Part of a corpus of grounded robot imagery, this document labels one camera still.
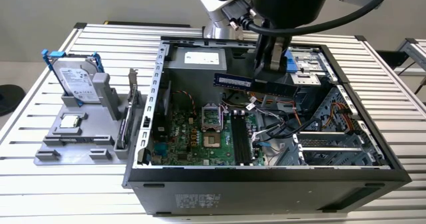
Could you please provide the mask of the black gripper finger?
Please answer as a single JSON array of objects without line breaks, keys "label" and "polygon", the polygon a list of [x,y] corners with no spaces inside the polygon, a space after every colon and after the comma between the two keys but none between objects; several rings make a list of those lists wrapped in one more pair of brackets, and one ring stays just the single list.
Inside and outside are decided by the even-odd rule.
[{"label": "black gripper finger", "polygon": [[293,37],[273,37],[259,34],[254,52],[254,79],[283,83],[287,73],[285,56]]}]

